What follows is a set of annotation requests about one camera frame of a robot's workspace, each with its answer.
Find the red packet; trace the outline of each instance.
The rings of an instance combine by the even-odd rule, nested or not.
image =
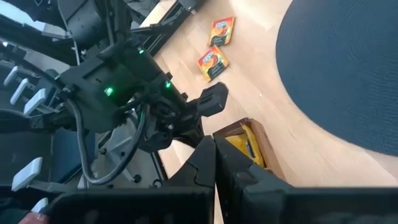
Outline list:
[[[228,44],[231,40],[234,22],[234,17],[214,21],[211,24],[211,34],[208,45],[222,46]]]
[[[217,46],[212,46],[198,61],[199,68],[208,82],[221,74],[228,64],[229,62]]]

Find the round rug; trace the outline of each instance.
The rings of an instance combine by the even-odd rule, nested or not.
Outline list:
[[[287,93],[313,122],[398,156],[398,1],[293,0],[276,58]]]

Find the white lever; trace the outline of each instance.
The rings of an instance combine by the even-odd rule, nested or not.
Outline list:
[[[39,90],[26,104],[24,107],[24,115],[29,116],[36,108],[41,105],[47,97],[47,91],[45,88]]]
[[[19,84],[17,90],[14,92],[10,99],[10,104],[15,105],[17,103],[17,100],[19,97],[21,97],[22,92],[25,90],[25,88],[29,85],[29,80],[27,78],[23,79],[21,83]]]
[[[21,169],[12,180],[12,191],[27,187],[29,183],[40,174],[42,170],[43,157],[38,157]]]
[[[36,205],[32,208],[31,212],[39,213],[47,205],[49,205],[49,199],[43,198],[42,200],[39,200],[39,202],[36,203]]]
[[[15,79],[15,77],[17,76],[18,68],[18,66],[14,66],[14,68],[11,69],[11,72],[8,73],[6,79],[4,80],[4,86],[8,86],[8,84],[10,84],[10,82]]]

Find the wooden floor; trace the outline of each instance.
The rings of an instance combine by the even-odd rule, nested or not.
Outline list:
[[[174,0],[161,1],[145,21],[157,22]],[[275,43],[280,22],[291,0],[207,0],[166,43],[155,59],[173,83],[191,98],[208,84],[197,60],[206,45],[211,22],[235,16],[234,34],[221,50],[229,68],[215,82],[229,88],[226,109],[203,118],[207,134],[250,117],[260,121],[269,136],[287,181],[296,186],[398,185],[398,158],[345,142],[311,122],[292,102],[280,81]],[[191,151],[179,143],[161,152],[172,175]]]

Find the cardboard box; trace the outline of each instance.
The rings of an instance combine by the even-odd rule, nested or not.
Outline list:
[[[278,178],[286,181],[285,174],[279,164],[278,158],[272,148],[266,130],[262,126],[262,124],[255,119],[251,118],[243,118],[229,126],[216,131],[213,135],[214,136],[221,136],[223,138],[233,135],[238,135],[243,133],[243,129],[241,124],[245,124],[249,126],[256,136],[256,141],[259,145],[262,158],[266,164],[266,168],[270,169]]]

